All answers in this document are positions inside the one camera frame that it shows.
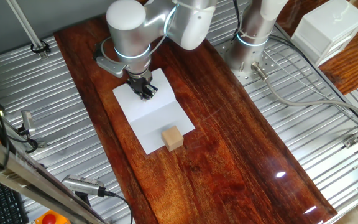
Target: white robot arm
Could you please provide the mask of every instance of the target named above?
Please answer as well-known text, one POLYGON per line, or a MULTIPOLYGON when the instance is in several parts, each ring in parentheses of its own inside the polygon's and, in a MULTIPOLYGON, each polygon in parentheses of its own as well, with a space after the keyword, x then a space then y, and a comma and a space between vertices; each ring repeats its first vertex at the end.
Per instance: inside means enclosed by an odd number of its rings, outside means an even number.
MULTIPOLYGON (((288 0, 254 0, 243 12, 240 33, 227 52, 232 69, 249 68, 258 62, 278 14, 288 0)), ((150 85, 150 43, 164 36, 186 50, 193 50, 205 39, 217 0, 149 0, 144 6, 136 0, 117 0, 107 10, 114 48, 121 65, 112 72, 129 74, 128 84, 142 99, 157 91, 150 85)), ((100 57, 94 57, 101 67, 100 57)))

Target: white paper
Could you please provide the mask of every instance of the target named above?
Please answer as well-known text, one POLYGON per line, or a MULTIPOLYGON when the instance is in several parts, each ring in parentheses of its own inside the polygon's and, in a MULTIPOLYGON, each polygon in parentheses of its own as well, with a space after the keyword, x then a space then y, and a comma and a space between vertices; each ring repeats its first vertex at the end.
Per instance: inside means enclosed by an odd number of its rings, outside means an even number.
POLYGON ((158 88, 151 100, 143 101, 129 85, 123 84, 113 93, 132 130, 146 154, 164 146, 161 132, 176 126, 184 135, 195 129, 179 105, 167 78, 161 69, 152 71, 151 84, 158 88))

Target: wooden block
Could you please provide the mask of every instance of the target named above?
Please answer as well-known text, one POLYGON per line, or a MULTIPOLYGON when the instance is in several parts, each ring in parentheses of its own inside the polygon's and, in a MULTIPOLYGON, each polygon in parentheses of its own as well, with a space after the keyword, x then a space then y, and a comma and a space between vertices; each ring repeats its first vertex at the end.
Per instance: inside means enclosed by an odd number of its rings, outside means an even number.
POLYGON ((163 131, 161 135, 162 141, 170 152, 183 145, 183 136, 176 126, 163 131))

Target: red object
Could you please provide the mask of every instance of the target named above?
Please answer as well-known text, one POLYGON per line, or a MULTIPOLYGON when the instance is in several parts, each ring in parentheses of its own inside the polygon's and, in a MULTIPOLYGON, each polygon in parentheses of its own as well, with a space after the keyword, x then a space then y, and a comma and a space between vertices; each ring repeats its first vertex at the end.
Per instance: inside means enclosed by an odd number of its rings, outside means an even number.
POLYGON ((52 214, 46 215, 42 219, 42 224, 56 224, 56 216, 52 214))

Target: wooden table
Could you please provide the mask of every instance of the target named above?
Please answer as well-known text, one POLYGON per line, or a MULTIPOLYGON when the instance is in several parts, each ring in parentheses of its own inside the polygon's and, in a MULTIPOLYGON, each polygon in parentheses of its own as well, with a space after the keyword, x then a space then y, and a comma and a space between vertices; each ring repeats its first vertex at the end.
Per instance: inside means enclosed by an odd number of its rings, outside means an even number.
POLYGON ((268 124, 215 49, 166 41, 152 56, 196 129, 182 147, 146 155, 92 60, 109 36, 93 19, 55 34, 136 223, 312 223, 336 211, 268 124))
MULTIPOLYGON (((292 35, 301 18, 306 13, 322 5, 327 0, 289 0, 280 13, 277 22, 292 35)), ((358 0, 351 0, 358 8, 358 0)), ((335 84, 342 94, 358 88, 358 33, 349 45, 338 55, 322 64, 321 71, 335 84)))

